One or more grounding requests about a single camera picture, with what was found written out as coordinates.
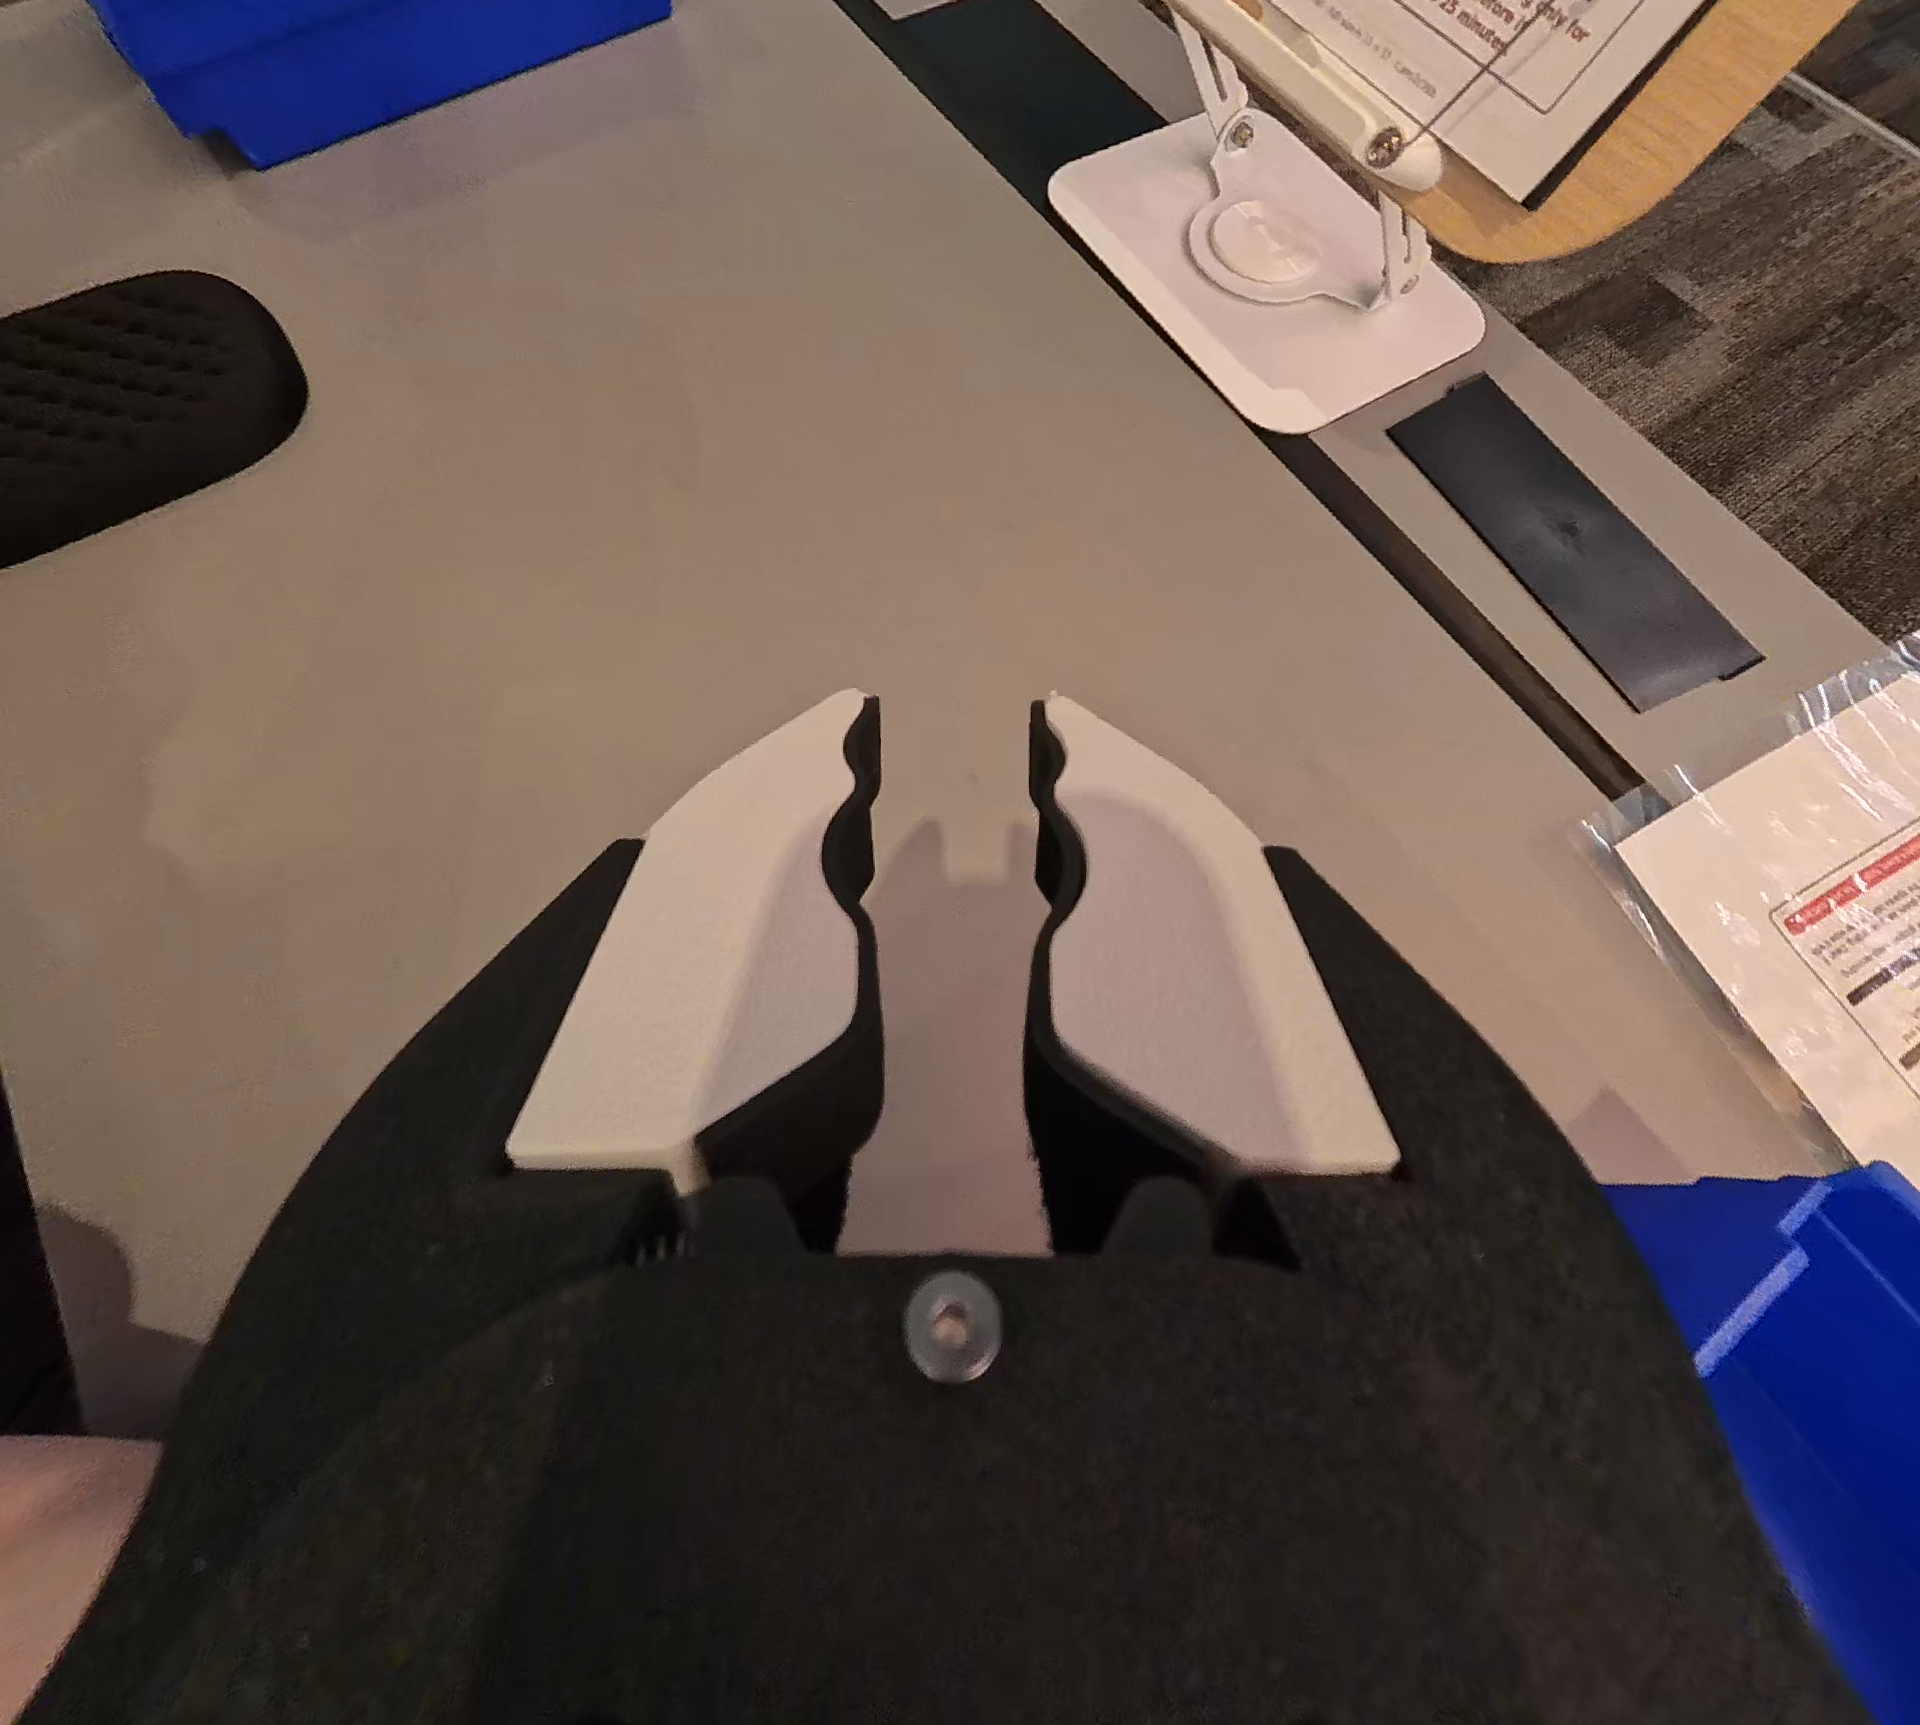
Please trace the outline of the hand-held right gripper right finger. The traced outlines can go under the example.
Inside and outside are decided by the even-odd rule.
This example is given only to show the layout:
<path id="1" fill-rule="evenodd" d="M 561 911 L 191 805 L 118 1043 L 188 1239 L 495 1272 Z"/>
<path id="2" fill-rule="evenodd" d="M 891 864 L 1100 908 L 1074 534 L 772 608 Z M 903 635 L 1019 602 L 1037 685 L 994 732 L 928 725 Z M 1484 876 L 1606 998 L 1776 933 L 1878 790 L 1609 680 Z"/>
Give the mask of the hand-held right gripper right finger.
<path id="1" fill-rule="evenodd" d="M 1256 833 L 1175 763 L 1052 693 L 1027 712 L 1046 911 L 1022 1111 L 1054 1253 L 1133 1192 L 1387 1181 L 1402 1147 Z"/>

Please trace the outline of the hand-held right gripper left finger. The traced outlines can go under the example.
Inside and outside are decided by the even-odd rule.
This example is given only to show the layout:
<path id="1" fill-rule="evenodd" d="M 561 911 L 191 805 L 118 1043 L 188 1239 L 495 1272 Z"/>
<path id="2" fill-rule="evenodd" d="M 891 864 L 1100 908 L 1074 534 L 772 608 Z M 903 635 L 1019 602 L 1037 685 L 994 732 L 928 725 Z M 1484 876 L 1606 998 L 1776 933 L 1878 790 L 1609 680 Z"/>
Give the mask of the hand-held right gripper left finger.
<path id="1" fill-rule="evenodd" d="M 838 1248 L 883 1108 L 879 736 L 879 700 L 835 690 L 664 811 L 505 1137 L 517 1172 L 756 1179 Z"/>

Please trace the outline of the clear plastic bag with papers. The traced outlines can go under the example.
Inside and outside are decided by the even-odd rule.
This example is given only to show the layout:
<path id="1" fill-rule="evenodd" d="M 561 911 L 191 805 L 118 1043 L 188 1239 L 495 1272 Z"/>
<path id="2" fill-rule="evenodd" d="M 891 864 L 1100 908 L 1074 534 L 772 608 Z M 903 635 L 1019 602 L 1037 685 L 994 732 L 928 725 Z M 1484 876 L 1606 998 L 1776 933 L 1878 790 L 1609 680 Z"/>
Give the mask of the clear plastic bag with papers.
<path id="1" fill-rule="evenodd" d="M 1750 757 L 1578 828 L 1627 923 L 1833 1155 L 1918 1177 L 1918 635 L 1801 690 Z"/>

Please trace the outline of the white document stand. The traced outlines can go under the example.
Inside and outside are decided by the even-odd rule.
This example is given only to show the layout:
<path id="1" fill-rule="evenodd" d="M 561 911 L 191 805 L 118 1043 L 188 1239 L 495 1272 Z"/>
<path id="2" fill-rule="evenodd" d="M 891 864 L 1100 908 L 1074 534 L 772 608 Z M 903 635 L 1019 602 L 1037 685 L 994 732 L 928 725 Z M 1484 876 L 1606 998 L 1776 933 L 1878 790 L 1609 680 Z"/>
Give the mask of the white document stand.
<path id="1" fill-rule="evenodd" d="M 1258 108 L 1169 12 L 1198 112 L 1052 177 L 1068 229 L 1261 426 L 1312 430 L 1472 353 L 1484 316 L 1431 234 Z"/>

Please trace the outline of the black desk cover flap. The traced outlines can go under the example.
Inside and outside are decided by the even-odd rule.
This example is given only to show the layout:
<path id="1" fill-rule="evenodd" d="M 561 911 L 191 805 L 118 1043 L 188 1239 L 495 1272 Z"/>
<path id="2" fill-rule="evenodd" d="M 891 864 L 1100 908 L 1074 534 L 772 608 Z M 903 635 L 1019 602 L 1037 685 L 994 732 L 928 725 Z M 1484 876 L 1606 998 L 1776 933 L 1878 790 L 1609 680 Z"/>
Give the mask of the black desk cover flap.
<path id="1" fill-rule="evenodd" d="M 1037 0 L 948 0 L 897 17 L 891 37 L 922 92 L 1044 215 L 1068 165 L 1164 127 Z"/>
<path id="2" fill-rule="evenodd" d="M 1447 389 L 1386 432 L 1633 711 L 1764 660 L 1491 377 Z"/>

